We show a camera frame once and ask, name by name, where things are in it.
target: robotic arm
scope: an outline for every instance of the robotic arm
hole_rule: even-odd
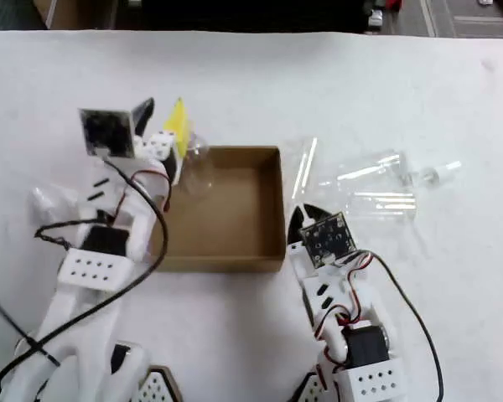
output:
[[[397,332],[367,280],[374,255],[356,249],[343,214],[307,204],[293,215],[288,243],[314,336],[324,342],[291,401],[406,400]]]
[[[94,161],[94,175],[78,205],[80,221],[96,221],[103,216],[106,224],[102,223],[104,219],[100,223],[81,224],[75,240],[66,247],[56,293],[36,339],[44,338],[86,307],[93,307],[125,288],[132,280],[136,264],[143,261],[157,220],[145,197],[162,199],[162,206],[167,208],[171,186],[178,182],[182,166],[175,133],[161,131],[143,136],[152,113],[152,100],[144,102],[132,114],[80,111],[88,153],[105,158]],[[136,189],[125,183],[122,175],[129,177]],[[154,370],[144,381],[149,366],[147,353],[138,345],[117,339],[117,323],[125,302],[126,297],[119,297],[49,340],[44,350],[53,359],[32,354],[15,370],[1,394],[3,400],[33,402],[44,388],[47,400],[61,400],[58,395],[63,384],[53,384],[55,363],[63,363],[70,356],[76,356],[78,362],[76,375],[81,401],[128,402],[145,392],[138,389],[142,382],[153,397],[178,400],[178,392],[171,389],[167,373]],[[120,364],[114,364],[119,351],[123,358]]]

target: gray floor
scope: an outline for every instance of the gray floor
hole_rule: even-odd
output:
[[[382,32],[441,38],[503,38],[503,0],[404,0],[401,12],[386,15]]]

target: yellow object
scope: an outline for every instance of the yellow object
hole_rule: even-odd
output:
[[[164,123],[163,129],[175,133],[177,137],[177,150],[179,155],[184,157],[190,141],[190,124],[188,113],[184,108],[184,103],[181,98],[177,99],[174,111],[168,120]]]

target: white table surface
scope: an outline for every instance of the white table surface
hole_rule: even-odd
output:
[[[31,238],[25,195],[79,186],[78,107],[178,96],[214,144],[316,135],[328,162],[385,148],[419,167],[459,159],[423,194],[409,241],[381,253],[438,348],[445,400],[503,401],[503,41],[322,33],[0,33],[0,296],[28,329],[44,314],[62,252]],[[435,400],[424,337],[378,265],[402,330],[410,400]],[[272,275],[155,274],[133,292],[122,337],[174,372],[187,401],[283,401],[314,363],[291,267]],[[15,339],[0,320],[0,367]]]

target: open cardboard box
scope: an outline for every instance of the open cardboard box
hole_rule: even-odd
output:
[[[161,271],[273,272],[285,256],[282,173],[276,147],[212,147],[214,182],[205,196],[174,188],[169,249]],[[156,225],[151,254],[160,251]]]

